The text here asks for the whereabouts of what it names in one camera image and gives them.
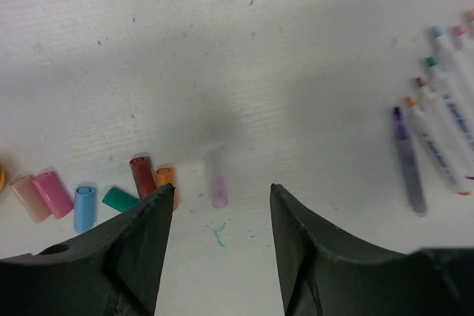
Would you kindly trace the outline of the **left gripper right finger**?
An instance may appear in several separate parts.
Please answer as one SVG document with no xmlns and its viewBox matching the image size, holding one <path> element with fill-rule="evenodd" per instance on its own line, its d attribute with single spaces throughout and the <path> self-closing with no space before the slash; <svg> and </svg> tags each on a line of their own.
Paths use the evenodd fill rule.
<svg viewBox="0 0 474 316">
<path fill-rule="evenodd" d="M 286 315 L 472 315 L 473 249 L 408 255 L 368 243 L 281 184 L 270 212 Z"/>
</svg>

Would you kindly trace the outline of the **purple grey marker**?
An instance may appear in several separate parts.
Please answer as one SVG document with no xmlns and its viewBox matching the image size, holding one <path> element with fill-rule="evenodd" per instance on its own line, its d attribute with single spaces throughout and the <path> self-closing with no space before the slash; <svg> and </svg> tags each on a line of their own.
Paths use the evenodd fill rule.
<svg viewBox="0 0 474 316">
<path fill-rule="evenodd" d="M 401 165 L 401 174 L 404 180 L 407 200 L 415 214 L 424 216 L 427 214 L 427 204 L 424 198 L 415 150 L 400 107 L 395 106 L 393 108 L 392 117 L 395 130 L 395 145 Z"/>
</svg>

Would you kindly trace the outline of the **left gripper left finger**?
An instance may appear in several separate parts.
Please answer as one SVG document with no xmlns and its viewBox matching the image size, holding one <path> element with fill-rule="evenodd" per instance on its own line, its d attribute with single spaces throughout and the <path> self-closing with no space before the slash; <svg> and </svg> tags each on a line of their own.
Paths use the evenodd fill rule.
<svg viewBox="0 0 474 316">
<path fill-rule="evenodd" d="M 2 315 L 154 315 L 174 188 L 37 255 L 1 260 Z"/>
</svg>

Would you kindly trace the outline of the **clear purple marker cap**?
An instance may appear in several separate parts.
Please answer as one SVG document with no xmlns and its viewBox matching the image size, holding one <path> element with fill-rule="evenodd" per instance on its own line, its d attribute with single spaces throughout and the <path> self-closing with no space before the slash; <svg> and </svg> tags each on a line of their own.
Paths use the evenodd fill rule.
<svg viewBox="0 0 474 316">
<path fill-rule="evenodd" d="M 228 196 L 220 152 L 217 149 L 208 150 L 205 155 L 205 164 L 212 205 L 215 208 L 223 208 L 228 205 Z"/>
</svg>

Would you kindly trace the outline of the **salmon marker cap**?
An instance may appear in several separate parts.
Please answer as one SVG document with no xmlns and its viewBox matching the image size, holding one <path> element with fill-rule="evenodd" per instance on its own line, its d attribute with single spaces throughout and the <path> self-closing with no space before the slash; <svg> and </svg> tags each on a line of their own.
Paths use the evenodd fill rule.
<svg viewBox="0 0 474 316">
<path fill-rule="evenodd" d="M 41 223 L 51 215 L 51 211 L 36 189 L 31 175 L 17 178 L 10 184 L 10 187 L 34 223 Z"/>
</svg>

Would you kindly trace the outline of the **orange highlighter cap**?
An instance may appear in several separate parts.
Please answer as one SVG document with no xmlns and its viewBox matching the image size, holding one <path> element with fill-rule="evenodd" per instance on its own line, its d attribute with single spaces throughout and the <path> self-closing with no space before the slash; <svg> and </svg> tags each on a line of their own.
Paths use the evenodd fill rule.
<svg viewBox="0 0 474 316">
<path fill-rule="evenodd" d="M 4 170 L 4 167 L 0 165 L 0 191 L 2 191 L 4 188 L 5 180 L 6 180 L 6 172 Z"/>
</svg>

